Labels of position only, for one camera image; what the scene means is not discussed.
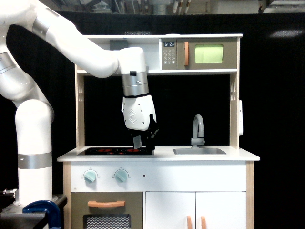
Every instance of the stovetop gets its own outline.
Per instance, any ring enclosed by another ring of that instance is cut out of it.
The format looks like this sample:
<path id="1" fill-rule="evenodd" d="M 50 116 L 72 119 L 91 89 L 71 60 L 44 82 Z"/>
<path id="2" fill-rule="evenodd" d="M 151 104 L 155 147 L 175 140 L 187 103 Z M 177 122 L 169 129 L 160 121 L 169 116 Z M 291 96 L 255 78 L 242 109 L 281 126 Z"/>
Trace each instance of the stovetop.
<path id="1" fill-rule="evenodd" d="M 77 156 L 113 156 L 113 155 L 152 155 L 145 147 L 134 149 L 132 147 L 89 147 Z"/>

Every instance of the microwave keypad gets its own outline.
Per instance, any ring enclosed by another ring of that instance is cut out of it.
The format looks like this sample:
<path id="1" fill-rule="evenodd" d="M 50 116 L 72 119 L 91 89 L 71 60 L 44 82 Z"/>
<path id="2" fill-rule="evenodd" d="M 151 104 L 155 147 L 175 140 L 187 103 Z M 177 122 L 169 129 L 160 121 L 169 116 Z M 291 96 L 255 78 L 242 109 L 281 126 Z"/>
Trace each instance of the microwave keypad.
<path id="1" fill-rule="evenodd" d="M 177 69 L 177 42 L 176 40 L 162 40 L 162 70 Z"/>

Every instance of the mint green knob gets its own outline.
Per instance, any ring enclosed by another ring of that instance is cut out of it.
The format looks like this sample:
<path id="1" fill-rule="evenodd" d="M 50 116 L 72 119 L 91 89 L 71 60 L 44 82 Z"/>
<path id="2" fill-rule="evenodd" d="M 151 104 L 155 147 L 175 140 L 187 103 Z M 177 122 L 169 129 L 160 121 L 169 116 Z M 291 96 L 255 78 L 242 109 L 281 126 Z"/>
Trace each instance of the mint green knob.
<path id="1" fill-rule="evenodd" d="M 127 180 L 128 174 L 125 170 L 120 169 L 120 170 L 116 171 L 114 177 L 118 182 L 122 183 Z"/>
<path id="2" fill-rule="evenodd" d="M 84 177 L 88 183 L 92 183 L 96 179 L 96 173 L 93 170 L 88 170 L 85 172 Z"/>

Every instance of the white countertop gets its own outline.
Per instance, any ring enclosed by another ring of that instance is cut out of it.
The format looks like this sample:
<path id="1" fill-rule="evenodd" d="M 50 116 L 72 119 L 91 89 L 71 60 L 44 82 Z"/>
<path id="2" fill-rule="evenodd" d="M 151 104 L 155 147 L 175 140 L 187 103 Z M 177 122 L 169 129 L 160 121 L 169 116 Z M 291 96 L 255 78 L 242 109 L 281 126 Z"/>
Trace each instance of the white countertop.
<path id="1" fill-rule="evenodd" d="M 244 150 L 231 146 L 205 146 L 205 148 L 218 148 L 226 155 L 175 155 L 173 149 L 191 148 L 191 146 L 156 146 L 153 155 L 103 155 L 103 156 L 77 156 L 90 146 L 70 152 L 57 158 L 59 162 L 87 162 L 87 161 L 259 161 L 260 157 Z"/>

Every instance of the sink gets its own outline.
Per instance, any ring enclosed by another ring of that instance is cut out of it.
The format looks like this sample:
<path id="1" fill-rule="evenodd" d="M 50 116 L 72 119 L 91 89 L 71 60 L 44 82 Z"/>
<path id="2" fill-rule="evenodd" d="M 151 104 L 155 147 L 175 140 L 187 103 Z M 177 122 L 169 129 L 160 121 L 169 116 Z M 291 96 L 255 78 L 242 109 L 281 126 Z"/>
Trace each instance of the sink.
<path id="1" fill-rule="evenodd" d="M 174 149 L 176 155 L 225 155 L 226 153 L 217 148 L 190 148 Z"/>

